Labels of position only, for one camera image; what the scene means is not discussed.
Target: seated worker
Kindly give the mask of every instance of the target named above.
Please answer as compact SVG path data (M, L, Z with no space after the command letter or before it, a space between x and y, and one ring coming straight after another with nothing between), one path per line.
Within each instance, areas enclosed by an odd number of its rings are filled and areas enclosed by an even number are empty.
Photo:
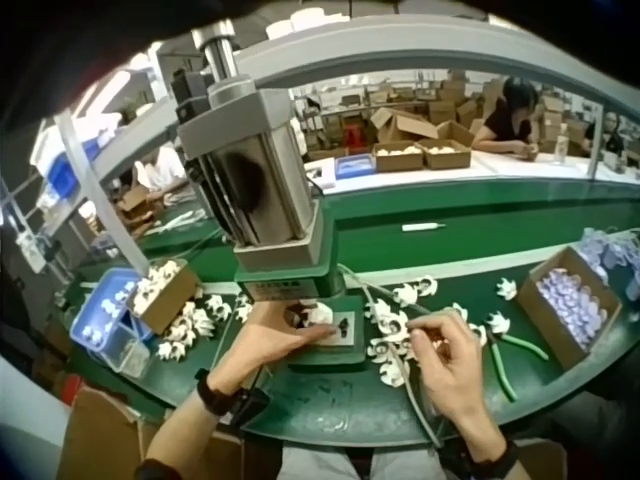
M613 112L607 112L604 116L602 124L602 146L607 152L615 153L620 156L624 150L624 141L618 134L618 126L620 125L620 117ZM582 150L586 157L591 156L591 147L593 147L593 137L595 136L596 124L591 123L584 132L584 140L582 141Z
M171 145L158 150L135 163L137 180L150 192L147 200L162 200L168 193L174 193L189 184L180 157Z
M295 329L285 320L284 302L256 303L233 345L218 365L158 430L135 478L190 478L218 419L228 410L227 400L260 366L334 333L331 325ZM484 401L482 349L467 323L452 309L409 322L411 344L429 397L458 429L475 464L474 477L529 480L491 418ZM449 342L449 354L436 352L427 332L439 332ZM279 480L356 480L348 457L326 448L302 448L285 443ZM445 480L438 455L427 448L376 452L371 480Z
M476 133L471 148L490 153L513 153L532 158L538 154L537 138L533 138L531 120L538 92L527 80L509 77L502 87L502 98Z

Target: right hand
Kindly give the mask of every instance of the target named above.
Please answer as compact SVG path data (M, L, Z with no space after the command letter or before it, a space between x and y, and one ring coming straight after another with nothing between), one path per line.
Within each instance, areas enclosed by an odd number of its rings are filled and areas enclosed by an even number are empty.
M411 320L408 327L422 381L438 411L454 424L486 412L482 349L458 312L447 309L419 317ZM448 341L446 358L436 352L427 332L437 332Z
M516 155L529 156L531 153L530 146L521 140L514 140L511 142L511 149Z

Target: plastic bottle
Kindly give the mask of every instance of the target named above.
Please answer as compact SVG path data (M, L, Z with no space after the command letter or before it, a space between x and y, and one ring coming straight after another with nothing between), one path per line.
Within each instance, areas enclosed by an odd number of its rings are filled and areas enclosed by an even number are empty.
M556 163L564 163L569 150L569 137L567 136L567 124L560 125L560 133L556 139L556 149L553 153L553 160Z

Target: box of white parts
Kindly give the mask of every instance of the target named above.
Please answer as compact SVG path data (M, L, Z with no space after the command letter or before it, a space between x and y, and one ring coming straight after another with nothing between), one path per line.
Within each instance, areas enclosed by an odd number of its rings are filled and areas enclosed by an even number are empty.
M427 167L431 170L469 168L471 149L455 140L420 140L416 143L424 151Z
M129 299L129 310L162 335L198 289L198 277L182 259L167 260L149 268Z
M377 172L406 172L424 169L424 153L411 140L377 143L373 147Z

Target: white cable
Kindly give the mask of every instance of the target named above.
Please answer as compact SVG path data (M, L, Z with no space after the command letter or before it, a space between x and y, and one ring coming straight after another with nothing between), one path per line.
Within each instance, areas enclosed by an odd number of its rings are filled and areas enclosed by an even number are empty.
M372 315L376 319L376 322L379 323L380 318L378 317L378 312L376 311L376 308L375 308L375 302L373 301L373 297L371 296L371 292L369 291L369 286L374 287L377 290L386 290L386 289L381 289L374 285L368 285L367 283L360 280L360 277L358 277L351 269L345 267L344 265L339 264L338 268L342 270L344 273L346 273L347 275L349 275L351 278L353 278L353 280L360 286L360 288L364 292L365 297L367 297L367 301L369 302L369 305L371 306L370 308L371 308ZM433 445L436 448L441 448L442 443L440 442L436 434L433 432L431 425L429 425L429 422L425 418L422 412L422 409L420 408L420 405L418 404L418 401L416 400L416 397L413 393L413 389L411 388L411 383L409 382L409 373L404 369L404 361L400 358L400 355L398 354L398 350L396 349L396 346L392 342L387 342L387 346L389 347L389 350L394 356L396 362L398 362L398 368L400 370L400 374L402 375L402 379L404 380L404 386L407 391L407 395L409 396L409 402L413 407L413 411L418 417L418 420L420 421L422 428L424 428L425 432L427 433L427 436L433 442Z

